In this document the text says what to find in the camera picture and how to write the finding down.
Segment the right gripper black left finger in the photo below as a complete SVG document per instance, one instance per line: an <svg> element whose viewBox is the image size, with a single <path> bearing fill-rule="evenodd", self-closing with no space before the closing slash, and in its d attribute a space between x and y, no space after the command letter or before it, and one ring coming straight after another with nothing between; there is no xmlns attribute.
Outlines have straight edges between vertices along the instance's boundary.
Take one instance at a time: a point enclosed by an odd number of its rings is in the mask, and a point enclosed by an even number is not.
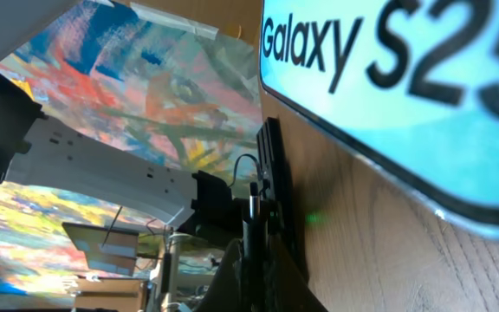
<svg viewBox="0 0 499 312"><path fill-rule="evenodd" d="M247 312L249 265L243 241L230 241L218 270L195 312Z"/></svg>

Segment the colourful painted backdrop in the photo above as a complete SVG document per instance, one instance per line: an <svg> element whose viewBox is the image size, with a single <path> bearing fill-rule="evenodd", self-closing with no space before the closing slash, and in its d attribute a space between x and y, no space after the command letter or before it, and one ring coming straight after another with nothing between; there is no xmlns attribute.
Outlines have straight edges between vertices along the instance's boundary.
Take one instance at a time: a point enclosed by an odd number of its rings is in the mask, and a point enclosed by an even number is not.
<svg viewBox="0 0 499 312"><path fill-rule="evenodd" d="M151 23L115 3L83 1L7 55L0 73L49 115L160 166L233 184L255 177L262 119L253 49ZM79 193L0 184L0 309L68 304L62 280L87 272L63 222L160 222Z"/></svg>

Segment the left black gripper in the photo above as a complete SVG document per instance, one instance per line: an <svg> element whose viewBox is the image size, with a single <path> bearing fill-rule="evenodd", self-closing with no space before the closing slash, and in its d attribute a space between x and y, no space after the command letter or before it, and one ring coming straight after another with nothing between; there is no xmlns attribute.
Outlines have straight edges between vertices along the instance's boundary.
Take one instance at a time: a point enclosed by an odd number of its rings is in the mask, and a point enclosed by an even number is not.
<svg viewBox="0 0 499 312"><path fill-rule="evenodd" d="M299 269L301 242L280 121L268 117L256 138L259 178L250 185L249 252L260 263L269 236L279 235Z"/></svg>

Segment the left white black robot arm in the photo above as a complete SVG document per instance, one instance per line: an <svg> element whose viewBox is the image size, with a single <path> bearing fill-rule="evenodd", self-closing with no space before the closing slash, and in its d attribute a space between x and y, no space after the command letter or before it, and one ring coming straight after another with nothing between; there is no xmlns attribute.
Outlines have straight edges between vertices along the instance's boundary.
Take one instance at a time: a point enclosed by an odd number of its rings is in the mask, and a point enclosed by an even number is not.
<svg viewBox="0 0 499 312"><path fill-rule="evenodd" d="M186 233L203 226L214 244L242 203L217 176L159 166L75 131L0 74L4 181L80 193L147 213Z"/></svg>

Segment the blue screen Galaxy smartphone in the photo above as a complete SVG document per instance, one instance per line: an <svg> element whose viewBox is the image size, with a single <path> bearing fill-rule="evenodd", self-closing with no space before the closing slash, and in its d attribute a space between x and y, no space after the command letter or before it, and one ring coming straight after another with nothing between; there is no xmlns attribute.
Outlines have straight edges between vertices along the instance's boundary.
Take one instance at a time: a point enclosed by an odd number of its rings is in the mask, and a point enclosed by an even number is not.
<svg viewBox="0 0 499 312"><path fill-rule="evenodd" d="M263 89L499 240L499 0L264 0Z"/></svg>

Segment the cardboard boxes in background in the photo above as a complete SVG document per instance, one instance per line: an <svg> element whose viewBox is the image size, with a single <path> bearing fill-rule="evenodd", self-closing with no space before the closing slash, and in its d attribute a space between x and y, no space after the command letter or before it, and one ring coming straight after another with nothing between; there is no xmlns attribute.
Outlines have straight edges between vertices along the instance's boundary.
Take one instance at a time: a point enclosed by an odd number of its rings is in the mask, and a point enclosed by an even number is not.
<svg viewBox="0 0 499 312"><path fill-rule="evenodd" d="M147 282L133 276L139 256L139 233L67 222L62 228L74 247L84 254L91 271L112 275L86 275L76 302L91 309L144 310Z"/></svg>

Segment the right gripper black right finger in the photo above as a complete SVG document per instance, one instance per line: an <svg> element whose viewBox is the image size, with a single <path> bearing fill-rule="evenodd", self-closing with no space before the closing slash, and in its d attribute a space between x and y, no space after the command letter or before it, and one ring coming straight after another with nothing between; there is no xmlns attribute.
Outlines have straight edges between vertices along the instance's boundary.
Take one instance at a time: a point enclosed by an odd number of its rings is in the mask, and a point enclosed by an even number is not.
<svg viewBox="0 0 499 312"><path fill-rule="evenodd" d="M265 310L269 312L327 312L308 288L282 238L269 236L264 269Z"/></svg>

